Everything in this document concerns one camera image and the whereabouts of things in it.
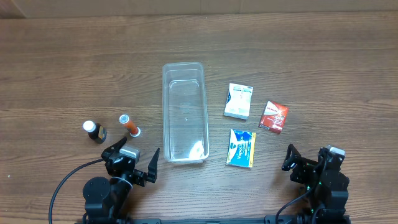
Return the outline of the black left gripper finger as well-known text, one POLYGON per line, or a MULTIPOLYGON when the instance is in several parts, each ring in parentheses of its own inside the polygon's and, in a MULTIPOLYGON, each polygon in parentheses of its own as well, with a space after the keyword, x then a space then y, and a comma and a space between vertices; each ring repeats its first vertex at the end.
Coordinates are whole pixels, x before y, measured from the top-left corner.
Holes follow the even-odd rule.
POLYGON ((114 154, 115 152, 119 152, 119 150, 125 145, 125 143, 127 142, 127 137, 123 137, 120 141, 118 141, 117 143, 113 144, 110 147, 107 147, 101 154, 101 158, 104 161, 107 161, 109 159, 109 157, 114 154))
POLYGON ((148 165, 147 181, 151 183, 155 183, 157 180, 159 153, 160 149, 158 148, 148 165))

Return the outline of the red medicine box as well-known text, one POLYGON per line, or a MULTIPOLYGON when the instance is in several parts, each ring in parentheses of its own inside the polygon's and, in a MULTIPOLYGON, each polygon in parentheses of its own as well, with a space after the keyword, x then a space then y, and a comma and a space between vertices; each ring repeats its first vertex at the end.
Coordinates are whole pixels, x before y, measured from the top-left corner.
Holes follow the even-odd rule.
POLYGON ((283 130, 289 108, 274 101, 268 101, 259 122, 259 127, 276 134, 283 130))

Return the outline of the blue yellow VapoDrops box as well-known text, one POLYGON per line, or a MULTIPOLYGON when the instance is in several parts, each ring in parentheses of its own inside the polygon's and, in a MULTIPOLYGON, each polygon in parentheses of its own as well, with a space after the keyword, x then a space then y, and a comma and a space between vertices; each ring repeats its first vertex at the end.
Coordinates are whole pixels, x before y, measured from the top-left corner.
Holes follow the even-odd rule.
POLYGON ((230 130, 226 165, 252 168, 256 133, 237 129, 230 130))

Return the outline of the white medicine box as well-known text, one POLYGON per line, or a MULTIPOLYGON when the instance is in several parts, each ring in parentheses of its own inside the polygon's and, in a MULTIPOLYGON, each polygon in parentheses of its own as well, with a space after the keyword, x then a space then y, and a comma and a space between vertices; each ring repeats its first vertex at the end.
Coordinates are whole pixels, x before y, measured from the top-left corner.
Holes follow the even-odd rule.
POLYGON ((230 83, 224 115, 247 120, 251 107, 252 86, 230 83))

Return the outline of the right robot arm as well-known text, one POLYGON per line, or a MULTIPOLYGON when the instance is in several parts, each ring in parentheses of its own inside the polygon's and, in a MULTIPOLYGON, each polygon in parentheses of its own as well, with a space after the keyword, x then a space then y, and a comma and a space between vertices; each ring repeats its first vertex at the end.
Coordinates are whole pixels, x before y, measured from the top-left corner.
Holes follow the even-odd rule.
POLYGON ((344 159, 345 151, 332 145, 321 147, 318 160, 313 161, 289 144, 281 169, 292 171, 291 181, 304 185, 304 193, 281 207, 275 221, 279 223, 279 216, 287 207, 306 199, 309 207, 298 213, 292 223, 350 223, 345 214, 349 178, 341 172, 344 159))

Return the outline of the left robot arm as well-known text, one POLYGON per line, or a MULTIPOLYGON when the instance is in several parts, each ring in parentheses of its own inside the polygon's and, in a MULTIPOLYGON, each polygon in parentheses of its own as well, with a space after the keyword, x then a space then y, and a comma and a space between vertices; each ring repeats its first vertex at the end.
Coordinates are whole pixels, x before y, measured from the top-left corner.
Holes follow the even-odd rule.
POLYGON ((107 147, 101 154, 110 178, 94 177, 83 188, 85 211, 83 223, 133 223, 123 213, 129 193, 134 185, 144 187, 157 180, 160 150, 157 149, 148 165, 148 171, 136 169, 140 151, 126 146, 124 137, 107 147))

